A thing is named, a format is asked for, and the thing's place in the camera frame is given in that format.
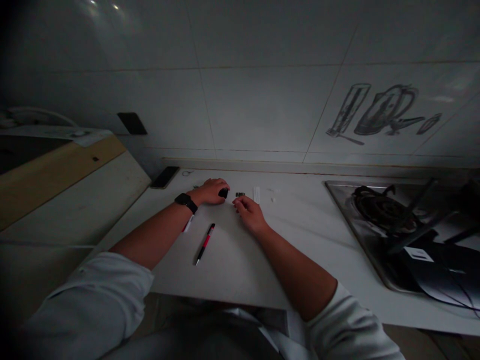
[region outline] gas stove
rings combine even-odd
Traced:
[[[461,188],[325,185],[387,288],[480,310],[480,219]]]

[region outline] stove burner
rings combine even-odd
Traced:
[[[358,212],[367,221],[389,232],[394,224],[404,215],[407,207],[388,197],[387,190],[384,193],[380,193],[369,187],[360,186],[353,193],[353,201]],[[413,233],[419,224],[419,220],[412,213],[405,221],[403,227],[397,230],[397,233]]]

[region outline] smartphone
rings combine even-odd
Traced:
[[[152,189],[165,189],[174,176],[179,172],[178,166],[167,166],[150,185]]]

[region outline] white sleeve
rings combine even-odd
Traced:
[[[340,283],[330,303],[307,325],[321,359],[405,360],[379,319]]]
[[[97,359],[133,334],[152,286],[147,268],[102,252],[52,292],[23,325],[33,358]]]

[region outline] hand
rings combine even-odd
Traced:
[[[212,179],[209,178],[203,183],[202,186],[193,189],[192,191],[187,192],[187,195],[190,195],[191,200],[195,205],[200,206],[203,203],[207,204],[223,204],[225,198],[219,196],[219,192],[222,189],[227,188],[230,190],[230,186],[227,182],[221,178]]]
[[[233,206],[235,206],[236,212],[240,214],[243,224],[253,235],[257,236],[270,229],[260,205],[248,196],[237,197],[233,200]]]

